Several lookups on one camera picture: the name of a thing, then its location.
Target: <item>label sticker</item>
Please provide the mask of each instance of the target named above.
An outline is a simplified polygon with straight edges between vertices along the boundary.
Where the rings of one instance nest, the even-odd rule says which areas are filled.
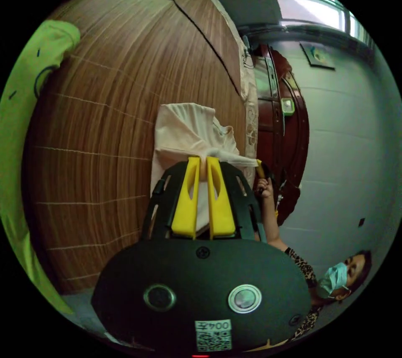
[[[226,320],[196,320],[198,351],[227,351],[232,349],[232,324]]]

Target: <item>white wall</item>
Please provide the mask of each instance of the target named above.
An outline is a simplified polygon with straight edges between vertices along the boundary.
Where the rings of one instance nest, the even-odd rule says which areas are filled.
[[[329,49],[336,66],[332,71],[310,67],[298,42],[270,45],[293,67],[310,124],[301,196],[281,227],[281,236],[317,276],[360,249],[371,249],[371,278],[401,216],[400,187],[399,209],[393,203],[402,155],[396,84],[380,54],[372,70],[348,53]],[[361,218],[366,220],[358,228]],[[362,289],[342,306],[324,309],[315,330],[334,320]]]

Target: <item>face mask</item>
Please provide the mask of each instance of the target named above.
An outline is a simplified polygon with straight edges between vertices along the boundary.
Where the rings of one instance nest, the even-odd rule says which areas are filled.
[[[348,267],[345,263],[338,263],[336,266],[333,266],[327,270],[324,274],[323,278],[318,280],[317,286],[317,294],[321,298],[332,298],[330,296],[334,290],[338,288],[345,288],[346,281],[348,279]]]

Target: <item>lime green cloth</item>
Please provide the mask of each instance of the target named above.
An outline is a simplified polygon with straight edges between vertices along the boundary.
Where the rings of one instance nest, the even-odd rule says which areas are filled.
[[[59,312],[72,314],[41,267],[32,248],[21,195],[21,163],[37,96],[48,75],[80,41],[70,23],[45,21],[11,71],[0,100],[0,217],[18,261],[29,279]]]

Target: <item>white towel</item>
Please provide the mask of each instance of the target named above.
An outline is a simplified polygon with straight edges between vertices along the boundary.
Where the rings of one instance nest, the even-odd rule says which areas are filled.
[[[209,223],[206,158],[218,157],[241,169],[257,167],[257,160],[240,156],[231,126],[221,126],[213,108],[195,103],[162,104],[155,124],[151,195],[165,170],[189,156],[201,157],[197,231]]]

